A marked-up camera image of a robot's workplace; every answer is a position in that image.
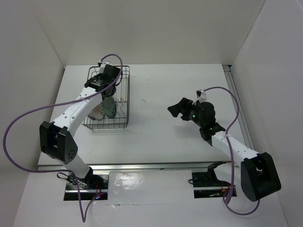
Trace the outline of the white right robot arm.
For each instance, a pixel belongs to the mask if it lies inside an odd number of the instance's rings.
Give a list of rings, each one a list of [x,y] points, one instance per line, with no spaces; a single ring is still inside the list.
[[[216,122],[212,103],[182,98],[168,107],[173,117],[199,126],[204,141],[225,154],[232,151],[234,162],[240,167],[241,189],[250,201],[257,201],[281,190],[281,182],[273,158],[267,152],[258,153],[226,134],[225,128]]]

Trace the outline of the small blue patterned plate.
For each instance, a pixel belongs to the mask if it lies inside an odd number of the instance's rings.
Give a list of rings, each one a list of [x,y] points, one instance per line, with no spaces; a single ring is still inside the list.
[[[111,119],[115,118],[117,108],[116,108],[116,102],[113,99],[113,97],[106,97],[102,101],[101,105],[102,105],[102,108],[103,108],[103,111],[104,111],[104,114],[106,115],[106,117],[111,118]]]

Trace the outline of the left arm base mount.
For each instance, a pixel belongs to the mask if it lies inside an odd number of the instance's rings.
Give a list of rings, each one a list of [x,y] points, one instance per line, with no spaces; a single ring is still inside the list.
[[[66,181],[65,191],[64,191],[64,201],[78,201],[78,189],[74,177],[69,174],[63,174],[64,177],[57,177],[64,179]],[[80,199],[82,201],[89,201],[95,198],[97,201],[107,200],[108,198],[108,182],[109,182],[109,173],[99,174],[101,178],[99,183],[93,183],[91,186],[88,186],[81,181],[79,181],[80,187]]]

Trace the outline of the orange sunburst plate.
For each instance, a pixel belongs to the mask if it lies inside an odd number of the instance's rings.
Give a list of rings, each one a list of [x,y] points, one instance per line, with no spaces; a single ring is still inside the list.
[[[88,117],[94,121],[101,121],[105,118],[105,114],[101,104],[97,105],[89,114]]]

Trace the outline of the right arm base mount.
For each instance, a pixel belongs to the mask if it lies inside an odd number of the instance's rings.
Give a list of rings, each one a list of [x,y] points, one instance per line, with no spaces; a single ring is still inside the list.
[[[230,190],[230,183],[218,180],[208,172],[193,172],[188,183],[193,186],[194,198],[219,198]]]

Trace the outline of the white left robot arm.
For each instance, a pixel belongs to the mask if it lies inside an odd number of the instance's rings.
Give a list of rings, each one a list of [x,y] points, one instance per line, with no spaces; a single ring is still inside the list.
[[[78,155],[74,135],[88,114],[115,92],[116,81],[122,69],[111,64],[100,65],[99,74],[91,77],[76,99],[52,122],[43,122],[39,127],[41,151],[60,162],[74,173],[77,184],[87,189],[100,181],[93,170]]]

